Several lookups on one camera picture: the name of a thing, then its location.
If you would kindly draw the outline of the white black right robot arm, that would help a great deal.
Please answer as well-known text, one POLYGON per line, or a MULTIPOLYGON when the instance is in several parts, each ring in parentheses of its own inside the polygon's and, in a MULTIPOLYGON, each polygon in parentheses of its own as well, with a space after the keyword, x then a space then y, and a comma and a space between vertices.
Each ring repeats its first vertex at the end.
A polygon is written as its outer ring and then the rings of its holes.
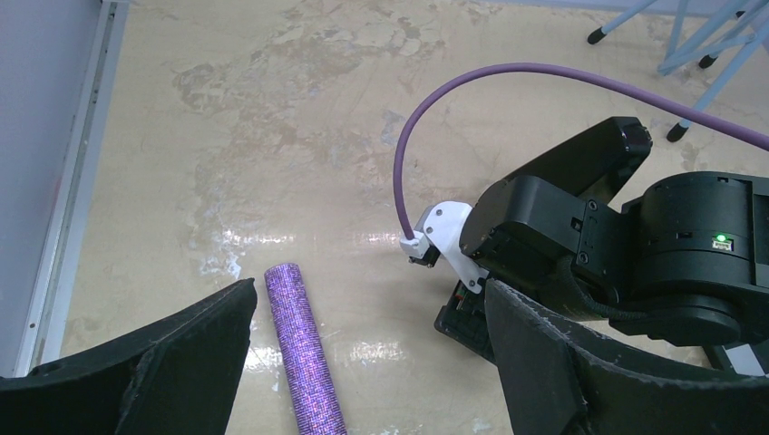
POLYGON ((492 361, 485 286, 497 280, 570 320, 766 376, 768 181, 687 172, 612 209, 652 145, 639 120, 611 117, 487 188, 458 240, 482 276, 456 285, 435 328, 492 361))

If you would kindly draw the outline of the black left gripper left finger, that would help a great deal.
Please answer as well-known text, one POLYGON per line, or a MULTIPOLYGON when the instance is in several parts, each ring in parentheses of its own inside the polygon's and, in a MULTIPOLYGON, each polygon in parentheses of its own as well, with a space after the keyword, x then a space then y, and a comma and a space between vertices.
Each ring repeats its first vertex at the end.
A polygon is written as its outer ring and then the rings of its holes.
POLYGON ((1 381, 4 434, 223 434, 258 303, 251 278, 1 381))

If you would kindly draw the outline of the purple glitter microphone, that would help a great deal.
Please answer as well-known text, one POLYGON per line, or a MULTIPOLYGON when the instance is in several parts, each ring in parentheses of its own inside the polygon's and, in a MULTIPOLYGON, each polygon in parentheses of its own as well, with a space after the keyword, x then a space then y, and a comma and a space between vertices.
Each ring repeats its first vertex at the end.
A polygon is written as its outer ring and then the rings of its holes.
POLYGON ((273 266, 264 278, 298 432, 346 434, 299 266, 273 266))

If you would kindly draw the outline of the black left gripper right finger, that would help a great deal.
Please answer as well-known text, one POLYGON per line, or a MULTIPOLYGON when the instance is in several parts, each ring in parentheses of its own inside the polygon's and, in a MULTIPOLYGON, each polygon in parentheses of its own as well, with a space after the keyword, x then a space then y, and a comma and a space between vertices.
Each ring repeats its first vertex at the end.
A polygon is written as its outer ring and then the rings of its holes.
POLYGON ((516 434, 765 434, 765 377, 647 353, 552 312, 502 282, 485 290, 516 434))

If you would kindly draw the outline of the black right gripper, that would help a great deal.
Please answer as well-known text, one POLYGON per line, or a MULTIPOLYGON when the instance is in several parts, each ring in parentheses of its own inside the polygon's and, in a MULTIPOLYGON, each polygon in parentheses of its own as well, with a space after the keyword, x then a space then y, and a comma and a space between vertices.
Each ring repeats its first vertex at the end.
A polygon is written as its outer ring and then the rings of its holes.
MULTIPOLYGON (((652 146, 633 117, 609 117, 563 141, 482 193, 463 225, 461 252, 491 277, 536 295, 559 259, 579 253, 589 202, 607 205, 652 146)), ((433 326, 496 363, 484 297, 458 282, 433 326)))

